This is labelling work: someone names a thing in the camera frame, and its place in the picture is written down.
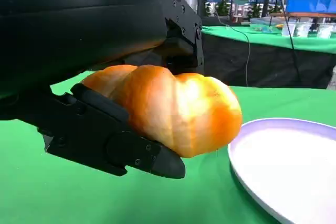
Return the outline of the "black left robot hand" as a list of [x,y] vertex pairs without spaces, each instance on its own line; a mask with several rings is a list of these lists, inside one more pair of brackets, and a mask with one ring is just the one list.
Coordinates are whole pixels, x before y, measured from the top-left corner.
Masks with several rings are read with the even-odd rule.
[[130,129],[128,112],[82,84],[51,85],[155,49],[174,73],[203,71],[201,19],[185,0],[1,0],[1,119],[37,127],[45,150],[122,176],[173,179],[180,157]]

